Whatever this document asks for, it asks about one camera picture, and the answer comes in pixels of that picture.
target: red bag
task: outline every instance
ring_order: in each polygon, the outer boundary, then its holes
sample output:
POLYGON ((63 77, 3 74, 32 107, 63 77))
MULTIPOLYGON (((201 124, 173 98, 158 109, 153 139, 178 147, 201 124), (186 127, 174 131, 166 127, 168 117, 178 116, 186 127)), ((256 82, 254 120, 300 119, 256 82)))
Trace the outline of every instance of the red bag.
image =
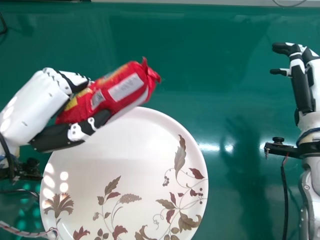
POLYGON ((120 110, 147 102, 161 77, 147 65, 130 61, 116 71, 96 80, 79 92, 59 114, 56 124, 73 124, 93 116, 103 109, 114 115, 120 110))

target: green table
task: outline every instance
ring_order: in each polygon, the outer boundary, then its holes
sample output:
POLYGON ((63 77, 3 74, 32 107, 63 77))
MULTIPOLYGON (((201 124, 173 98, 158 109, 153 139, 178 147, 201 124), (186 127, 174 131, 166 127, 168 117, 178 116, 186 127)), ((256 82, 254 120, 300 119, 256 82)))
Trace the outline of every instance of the green table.
MULTIPOLYGON (((0 36, 0 108, 44 67, 95 79, 145 56, 163 77, 145 106, 184 125, 207 164, 209 199, 193 239, 281 239, 282 158, 265 160, 262 146, 273 136, 294 144, 300 132, 290 80, 269 75, 289 65, 271 44, 302 43, 320 52, 319 9, 2 2, 0 11, 9 28, 0 36)), ((40 159, 42 170, 49 156, 21 149, 21 159, 40 159)), ((288 240, 296 240, 300 161, 290 159, 286 173, 288 240)), ((0 187, 11 188, 8 182, 0 187)), ((19 187, 40 189, 32 182, 19 187)), ((43 229, 38 203, 28 195, 1 195, 0 220, 21 230, 43 229)), ((19 238, 0 230, 0 239, 19 238)))

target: ceramic plate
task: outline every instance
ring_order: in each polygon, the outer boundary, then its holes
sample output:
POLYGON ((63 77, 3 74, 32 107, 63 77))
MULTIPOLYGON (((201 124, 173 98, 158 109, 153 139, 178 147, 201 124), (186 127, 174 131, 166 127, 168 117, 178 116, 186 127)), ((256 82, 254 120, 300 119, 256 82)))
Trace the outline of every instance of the ceramic plate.
POLYGON ((60 240, 191 240, 208 191, 190 133, 159 111, 136 107, 86 143, 51 155, 41 218, 60 240))

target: black cable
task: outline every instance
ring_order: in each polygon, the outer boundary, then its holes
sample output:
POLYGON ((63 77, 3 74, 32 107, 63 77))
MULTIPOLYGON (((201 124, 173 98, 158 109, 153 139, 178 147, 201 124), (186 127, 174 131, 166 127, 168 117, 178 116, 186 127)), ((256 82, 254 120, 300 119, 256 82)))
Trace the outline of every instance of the black cable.
POLYGON ((282 7, 282 8, 292 8, 292 7, 297 7, 303 3, 305 3, 307 0, 302 0, 300 2, 297 2, 295 4, 292 4, 292 5, 282 5, 280 4, 277 0, 272 0, 276 5, 278 5, 279 7, 282 7))
POLYGON ((2 145, 2 148, 4 150, 5 158, 8 161, 9 164, 9 179, 13 181, 15 177, 15 165, 14 160, 12 159, 11 153, 9 151, 8 145, 6 143, 6 140, 4 136, 0 132, 0 144, 2 145))
POLYGON ((8 28, 7 28, 6 21, 5 21, 4 17, 2 16, 1 12, 0 12, 0 20, 1 20, 2 25, 3 25, 3 30, 0 31, 0 35, 2 35, 2 34, 5 34, 7 32, 8 28))
POLYGON ((283 223, 283 233, 282 240, 287 240, 287 232, 288 232, 288 218, 289 218, 289 201, 288 201, 288 187, 285 173, 285 164, 286 164, 286 156, 281 165, 281 178, 284 192, 284 223, 283 223))
POLYGON ((33 191, 29 191, 29 190, 26 190, 26 189, 0 191, 0 194, 14 194, 14 193, 28 193, 28 194, 31 194, 32 196, 34 196, 37 200, 40 199, 40 196, 39 196, 38 193, 33 192, 33 191))

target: floral pattern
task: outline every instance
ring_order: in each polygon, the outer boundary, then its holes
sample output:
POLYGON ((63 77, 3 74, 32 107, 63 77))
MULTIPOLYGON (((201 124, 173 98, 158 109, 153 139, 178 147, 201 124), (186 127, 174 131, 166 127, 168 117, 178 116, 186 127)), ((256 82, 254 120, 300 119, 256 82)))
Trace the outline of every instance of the floral pattern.
MULTIPOLYGON (((184 169, 187 156, 186 148, 185 139, 179 135, 179 146, 175 153, 174 165, 164 173, 164 182, 162 183, 163 187, 167 187, 170 184, 169 177, 171 177, 178 184, 181 190, 179 192, 168 191, 168 195, 165 198, 155 200, 155 202, 160 204, 163 209, 160 213, 153 216, 153 223, 157 225, 157 230, 160 225, 165 224, 166 230, 160 232, 160 234, 157 232, 157 235, 155 236, 156 238, 151 238, 145 233, 147 225, 143 225, 139 231, 135 232, 135 234, 129 233, 135 238, 135 240, 179 240, 180 234, 183 231, 190 231, 200 225, 202 216, 196 214, 195 216, 192 216, 196 219, 194 220, 186 214, 186 210, 196 204, 202 205, 203 202, 207 200, 207 198, 203 197, 203 189, 200 186, 201 183, 208 179, 205 178, 196 168, 184 169), (192 184, 186 181, 187 179, 192 180, 192 184), (186 196, 192 200, 188 204, 183 204, 183 199, 186 196)), ((116 188, 120 179, 121 176, 109 182, 109 184, 104 188, 104 195, 96 197, 97 205, 99 205, 101 209, 93 214, 92 220, 103 220, 105 229, 100 228, 97 231, 94 240, 107 240, 109 238, 113 238, 113 240, 121 240, 121 236, 123 234, 128 234, 125 226, 115 226, 115 216, 118 211, 126 206, 126 204, 141 201, 142 198, 132 193, 122 195, 117 192, 116 188), (111 203, 109 200, 116 198, 118 198, 118 200, 113 206, 112 211, 106 211, 106 206, 109 205, 108 203, 111 203)), ((74 201, 68 193, 62 193, 61 195, 55 194, 52 199, 47 199, 45 204, 48 207, 44 209, 44 214, 47 215, 49 211, 54 212, 56 227, 62 219, 62 212, 67 212, 71 215, 74 211, 74 201)), ((87 235, 90 235, 90 231, 84 230, 83 226, 81 226, 79 231, 74 231, 73 239, 80 240, 82 237, 87 235)))
MULTIPOLYGON (((71 197, 68 193, 62 193, 61 196, 60 194, 55 194, 52 199, 47 199, 44 203, 46 206, 49 206, 44 209, 44 214, 48 215, 49 211, 54 211, 56 228, 58 228, 58 223, 61 220, 61 217, 59 218, 61 212, 66 211, 70 215, 74 210, 74 201, 71 200, 71 197)), ((79 229, 79 232, 73 232, 72 237, 74 240, 80 240, 83 236, 86 236, 88 234, 90 234, 90 232, 88 230, 84 230, 84 227, 82 226, 79 229)))
MULTIPOLYGON (((104 205, 107 203, 107 201, 109 199, 112 198, 117 198, 118 196, 121 195, 121 193, 113 191, 114 189, 117 188, 117 185, 119 183, 121 176, 117 177, 116 179, 114 179, 113 181, 109 182, 109 184, 105 187, 104 189, 104 196, 98 196, 97 200, 98 200, 98 204, 101 206, 101 212, 95 212, 93 215, 93 221, 97 220, 99 218, 99 216, 101 216, 101 218, 104 221, 104 224, 107 228, 107 230, 109 231, 110 234, 112 234, 112 237, 114 240, 121 240, 121 238, 119 237, 120 234, 126 234, 128 231, 121 225, 116 225, 114 227, 114 219, 115 219, 115 215, 117 214, 117 212, 123 208, 124 204, 129 204, 129 203, 133 203, 135 201, 140 201, 142 198, 139 197, 138 195, 134 195, 131 193, 127 193, 122 195, 119 200, 116 202, 116 204, 113 207, 112 212, 104 212, 104 205)), ((101 240, 103 239, 107 239, 109 237, 108 233, 103 234, 103 230, 100 228, 100 230, 98 231, 98 237, 96 237, 94 240, 101 240)))
POLYGON ((171 170, 174 170, 175 173, 175 181, 178 183, 178 185, 184 189, 184 192, 178 192, 178 201, 176 198, 176 195, 172 192, 169 192, 170 194, 170 199, 158 199, 156 202, 161 204, 164 208, 160 212, 160 214, 155 214, 153 216, 153 223, 157 225, 157 229, 159 228, 159 222, 157 220, 157 217, 159 217, 161 220, 164 220, 163 212, 166 211, 165 214, 165 220, 168 224, 168 228, 165 231, 165 233, 160 237, 160 238, 150 238, 146 236, 145 234, 145 226, 142 226, 139 232, 135 233, 135 239, 136 240, 179 240, 177 234, 182 233, 182 231, 187 231, 191 230, 192 228, 197 228, 199 227, 202 217, 200 215, 196 215, 197 221, 194 221, 192 218, 188 217, 185 213, 183 213, 185 210, 190 209, 193 207, 195 204, 203 204, 203 201, 207 200, 207 198, 203 198, 203 193, 201 192, 203 189, 200 187, 199 192, 196 192, 195 189, 196 187, 204 182, 207 181, 208 179, 205 178, 201 172, 196 169, 196 168, 189 168, 191 171, 192 175, 189 174, 188 172, 183 170, 183 166, 186 163, 186 141, 185 139, 179 135, 180 141, 179 141, 179 146, 177 148, 177 151, 175 153, 175 158, 174 158, 174 167, 169 168, 165 174, 164 174, 164 182, 162 184, 163 187, 168 186, 170 183, 170 179, 168 178, 167 174, 171 172, 171 170), (178 180, 178 175, 179 174, 185 174, 190 178, 200 180, 193 186, 189 186, 188 183, 185 183, 185 186, 178 180), (192 202, 189 202, 186 205, 182 206, 182 201, 183 198, 189 194, 191 197, 194 197, 195 200, 192 202), (172 226, 174 219, 179 216, 178 220, 178 226, 172 226))

